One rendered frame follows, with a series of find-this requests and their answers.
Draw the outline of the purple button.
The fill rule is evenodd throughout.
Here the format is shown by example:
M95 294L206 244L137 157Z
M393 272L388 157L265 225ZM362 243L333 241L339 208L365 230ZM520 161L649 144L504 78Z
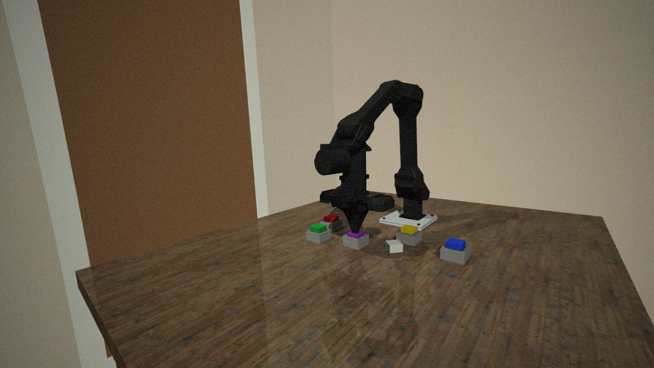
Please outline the purple button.
M357 234L349 232L342 236L343 245L360 250L369 244L369 234L359 231Z

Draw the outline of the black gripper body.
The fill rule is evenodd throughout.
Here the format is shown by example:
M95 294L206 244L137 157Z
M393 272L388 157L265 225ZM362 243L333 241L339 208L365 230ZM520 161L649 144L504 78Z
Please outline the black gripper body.
M369 178L369 174L366 174L366 171L363 172L343 172L343 175L339 177L340 181L345 181L346 184L353 183L354 179L357 179L363 193L363 199L356 202L357 208L366 209L369 208L370 211L375 212L385 212L394 208L394 198L390 195L375 195L372 197L366 197L369 195L369 191L366 190L366 179ZM334 189L322 191L320 195L320 202L330 203L329 193Z

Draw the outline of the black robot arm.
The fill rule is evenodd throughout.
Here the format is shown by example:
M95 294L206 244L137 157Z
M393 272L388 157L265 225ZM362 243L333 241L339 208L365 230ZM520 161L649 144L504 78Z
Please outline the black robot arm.
M385 111L389 103L399 119L401 168L394 175L394 186L398 198L404 198L401 218L420 220L422 201L428 200L430 192L417 166L416 117L423 106L424 92L417 84L397 80L386 81L356 112L347 115L337 124L337 130L330 144L320 144L314 165L320 175L343 172L366 171L366 151L371 151L366 141L374 130L374 122ZM329 193L333 207L347 208L363 199L357 179Z

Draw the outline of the green button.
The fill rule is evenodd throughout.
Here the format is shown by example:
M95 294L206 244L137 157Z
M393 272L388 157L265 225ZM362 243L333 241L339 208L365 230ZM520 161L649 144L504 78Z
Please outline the green button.
M332 239L331 229L328 229L326 224L320 223L310 226L310 229L306 231L306 235L308 241L317 244L322 244L323 242Z

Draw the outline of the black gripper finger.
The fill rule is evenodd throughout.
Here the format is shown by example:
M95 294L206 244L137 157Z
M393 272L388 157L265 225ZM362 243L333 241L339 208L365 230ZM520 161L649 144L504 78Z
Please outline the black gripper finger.
M354 213L352 212L351 209L355 208L355 207L357 207L356 203L350 205L350 207L347 207L347 208L337 207L337 208L340 208L341 211L343 211L345 213L346 219L348 220L348 223L350 225L352 233L355 232L355 229L354 229Z
M357 234L361 228L361 225L364 221L364 218L366 217L369 208L362 209L362 208L352 208L352 212L354 213L354 229L355 229L355 234Z

